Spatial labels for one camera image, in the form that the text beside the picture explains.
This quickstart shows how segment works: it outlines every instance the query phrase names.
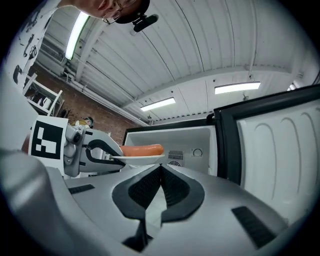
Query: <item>white plate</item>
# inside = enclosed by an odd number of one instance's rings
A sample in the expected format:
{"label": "white plate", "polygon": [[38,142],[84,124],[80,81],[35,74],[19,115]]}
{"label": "white plate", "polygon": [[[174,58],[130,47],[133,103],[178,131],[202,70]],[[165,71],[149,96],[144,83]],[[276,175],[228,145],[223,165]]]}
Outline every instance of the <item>white plate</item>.
{"label": "white plate", "polygon": [[145,166],[154,164],[159,158],[163,158],[165,155],[150,155],[150,156],[111,156],[114,159],[134,166]]}

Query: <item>white corrugated ceiling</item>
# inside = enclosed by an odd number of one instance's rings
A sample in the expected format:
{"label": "white corrugated ceiling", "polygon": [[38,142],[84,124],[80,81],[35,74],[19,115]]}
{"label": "white corrugated ceiling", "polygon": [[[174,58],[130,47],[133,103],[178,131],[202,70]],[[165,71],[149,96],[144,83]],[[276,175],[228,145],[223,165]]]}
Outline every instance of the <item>white corrugated ceiling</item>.
{"label": "white corrugated ceiling", "polygon": [[[78,14],[72,7],[56,11],[45,38],[65,51]],[[70,62],[79,83],[145,122],[196,118],[243,94],[286,91],[296,79],[306,86],[313,74],[304,72],[319,70],[317,54],[306,54],[314,48],[305,32],[275,1],[151,0],[146,14],[159,20],[135,35],[132,24],[90,18]],[[214,94],[216,86],[248,81],[261,86]],[[176,104],[140,110],[170,97]]]}

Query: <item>hot dog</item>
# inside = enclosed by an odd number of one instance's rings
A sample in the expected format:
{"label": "hot dog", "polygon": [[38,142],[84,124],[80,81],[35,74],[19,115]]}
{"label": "hot dog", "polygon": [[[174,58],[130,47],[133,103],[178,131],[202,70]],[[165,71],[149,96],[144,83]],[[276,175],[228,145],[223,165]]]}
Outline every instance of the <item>hot dog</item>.
{"label": "hot dog", "polygon": [[165,151],[164,147],[160,144],[147,146],[120,146],[120,149],[125,157],[159,156]]}

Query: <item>glasses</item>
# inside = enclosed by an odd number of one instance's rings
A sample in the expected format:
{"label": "glasses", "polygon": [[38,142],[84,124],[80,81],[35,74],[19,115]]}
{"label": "glasses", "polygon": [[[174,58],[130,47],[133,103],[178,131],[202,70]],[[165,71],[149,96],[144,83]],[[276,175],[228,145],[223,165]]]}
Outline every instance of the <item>glasses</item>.
{"label": "glasses", "polygon": [[108,11],[102,19],[103,22],[107,23],[108,25],[116,22],[116,20],[121,17],[121,10],[123,8],[132,6],[135,1],[136,0],[114,0],[113,5],[117,3],[120,8]]}

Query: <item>mini fridge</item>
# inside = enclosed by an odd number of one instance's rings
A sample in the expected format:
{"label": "mini fridge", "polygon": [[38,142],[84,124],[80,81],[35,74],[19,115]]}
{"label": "mini fridge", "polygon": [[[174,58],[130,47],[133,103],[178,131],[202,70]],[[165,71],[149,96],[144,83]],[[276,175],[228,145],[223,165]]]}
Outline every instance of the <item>mini fridge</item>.
{"label": "mini fridge", "polygon": [[123,145],[151,144],[164,147],[159,163],[228,179],[291,225],[318,198],[320,85],[227,105],[206,119],[126,130]]}

